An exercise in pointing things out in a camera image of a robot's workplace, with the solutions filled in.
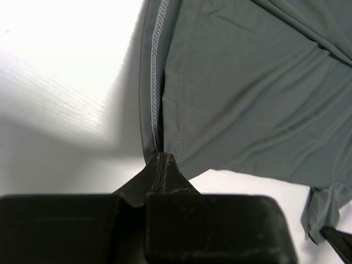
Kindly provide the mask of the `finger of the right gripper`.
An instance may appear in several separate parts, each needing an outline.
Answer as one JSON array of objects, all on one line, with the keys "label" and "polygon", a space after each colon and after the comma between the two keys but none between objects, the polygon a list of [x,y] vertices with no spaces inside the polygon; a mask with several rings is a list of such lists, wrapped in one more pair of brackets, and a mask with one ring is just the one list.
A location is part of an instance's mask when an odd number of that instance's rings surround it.
[{"label": "finger of the right gripper", "polygon": [[333,227],[324,226],[320,233],[329,242],[331,247],[346,264],[352,262],[351,234],[341,232]]}]

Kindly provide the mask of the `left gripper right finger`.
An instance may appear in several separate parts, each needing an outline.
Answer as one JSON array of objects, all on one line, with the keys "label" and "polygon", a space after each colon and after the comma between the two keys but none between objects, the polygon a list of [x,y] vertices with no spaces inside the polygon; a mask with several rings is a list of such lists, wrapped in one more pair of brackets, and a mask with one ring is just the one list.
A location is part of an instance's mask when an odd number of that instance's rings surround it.
[{"label": "left gripper right finger", "polygon": [[148,263],[297,263],[285,215],[263,195],[201,194],[158,153],[145,203]]}]

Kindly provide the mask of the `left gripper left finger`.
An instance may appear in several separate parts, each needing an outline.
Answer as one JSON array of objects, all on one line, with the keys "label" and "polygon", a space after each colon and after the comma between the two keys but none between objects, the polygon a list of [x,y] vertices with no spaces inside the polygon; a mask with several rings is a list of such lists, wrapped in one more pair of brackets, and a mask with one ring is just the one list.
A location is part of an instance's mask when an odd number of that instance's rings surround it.
[{"label": "left gripper left finger", "polygon": [[164,155],[111,194],[1,197],[1,263],[145,263],[147,194]]}]

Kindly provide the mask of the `grey t-shirt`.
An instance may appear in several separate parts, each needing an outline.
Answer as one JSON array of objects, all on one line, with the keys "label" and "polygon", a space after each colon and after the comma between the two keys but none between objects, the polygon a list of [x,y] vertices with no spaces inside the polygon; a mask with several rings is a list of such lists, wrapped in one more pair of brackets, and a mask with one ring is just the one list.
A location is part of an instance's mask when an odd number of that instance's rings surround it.
[{"label": "grey t-shirt", "polygon": [[145,161],[307,185],[322,243],[351,200],[351,1],[147,1],[139,108]]}]

